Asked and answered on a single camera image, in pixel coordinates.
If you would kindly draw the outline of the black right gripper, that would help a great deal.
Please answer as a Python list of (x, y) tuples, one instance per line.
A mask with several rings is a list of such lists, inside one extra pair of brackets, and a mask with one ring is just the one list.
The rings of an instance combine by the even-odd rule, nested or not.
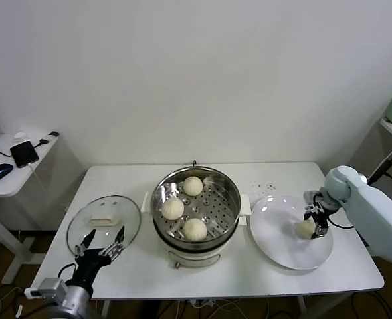
[(315, 227), (310, 239), (314, 240), (325, 237), (329, 230), (328, 215), (316, 198), (313, 198), (313, 203), (311, 205), (305, 207), (304, 220), (309, 220), (311, 217), (317, 227)]

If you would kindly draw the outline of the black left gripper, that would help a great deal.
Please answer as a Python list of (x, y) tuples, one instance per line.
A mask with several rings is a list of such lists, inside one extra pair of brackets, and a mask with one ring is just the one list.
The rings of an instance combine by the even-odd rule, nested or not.
[(104, 249), (88, 249), (94, 239), (96, 230), (93, 229), (85, 235), (82, 242), (75, 246), (75, 261), (78, 265), (72, 276), (72, 285), (79, 286), (86, 290), (92, 290), (92, 285), (98, 274), (98, 271), (108, 266), (124, 250), (124, 231), (122, 226), (118, 231), (114, 241)]

